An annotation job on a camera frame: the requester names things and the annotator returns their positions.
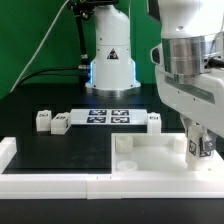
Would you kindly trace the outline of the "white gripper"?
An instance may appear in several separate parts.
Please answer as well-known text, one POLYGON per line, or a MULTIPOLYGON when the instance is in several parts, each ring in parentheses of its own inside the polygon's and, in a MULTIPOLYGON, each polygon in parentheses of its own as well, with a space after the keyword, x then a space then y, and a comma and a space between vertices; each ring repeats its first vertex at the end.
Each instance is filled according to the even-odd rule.
POLYGON ((158 65, 155 74, 161 101, 182 114, 185 136, 195 121, 210 130, 203 136, 204 149, 215 150, 217 135, 224 138, 224 71, 196 76, 192 85, 176 83, 158 65))

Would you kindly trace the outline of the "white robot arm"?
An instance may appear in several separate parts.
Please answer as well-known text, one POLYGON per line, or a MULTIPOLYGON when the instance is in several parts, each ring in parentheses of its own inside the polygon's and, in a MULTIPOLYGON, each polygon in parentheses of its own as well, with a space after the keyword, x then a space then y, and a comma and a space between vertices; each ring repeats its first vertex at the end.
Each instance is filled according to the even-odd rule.
MULTIPOLYGON (((119 95, 140 86, 130 56, 130 20, 109 1, 93 5, 97 53, 86 87, 119 95)), ((162 102, 180 113, 186 130, 202 131, 205 149, 224 138, 224 0, 148 0, 162 25, 151 50, 162 102)))

